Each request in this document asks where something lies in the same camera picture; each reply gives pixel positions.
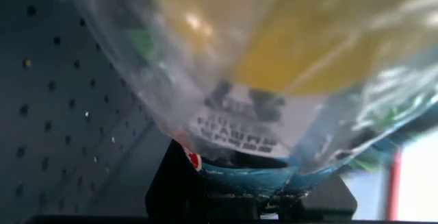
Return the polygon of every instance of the pegboard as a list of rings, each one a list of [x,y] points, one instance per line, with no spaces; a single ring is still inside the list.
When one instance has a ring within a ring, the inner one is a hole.
[[[71,1],[0,0],[0,91],[0,223],[145,214],[170,139]]]

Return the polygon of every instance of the printed label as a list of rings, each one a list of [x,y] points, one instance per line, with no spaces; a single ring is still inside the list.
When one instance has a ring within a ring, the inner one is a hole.
[[[220,111],[202,107],[196,119],[190,123],[195,135],[223,147],[269,158],[287,158],[288,150],[276,138],[267,136],[270,132],[260,124],[239,123]]]

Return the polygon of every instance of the clear plastic bag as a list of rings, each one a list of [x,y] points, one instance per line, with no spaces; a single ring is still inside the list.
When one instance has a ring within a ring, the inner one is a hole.
[[[438,0],[74,0],[155,120],[309,174],[438,100]]]

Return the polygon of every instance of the black stand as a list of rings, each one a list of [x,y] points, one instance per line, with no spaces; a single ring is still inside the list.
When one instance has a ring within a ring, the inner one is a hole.
[[[206,182],[175,141],[164,156],[145,204],[150,220],[157,222],[251,222],[260,217],[253,198],[208,197]],[[279,213],[280,221],[345,221],[351,219],[357,202],[340,176],[334,174],[290,206]]]

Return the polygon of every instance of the yellow liquid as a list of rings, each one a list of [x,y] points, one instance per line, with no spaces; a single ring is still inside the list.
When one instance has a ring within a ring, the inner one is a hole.
[[[205,53],[210,48],[231,66],[232,82],[284,95],[335,92],[431,46],[437,40],[432,2],[158,0],[200,55],[200,69],[217,64]]]

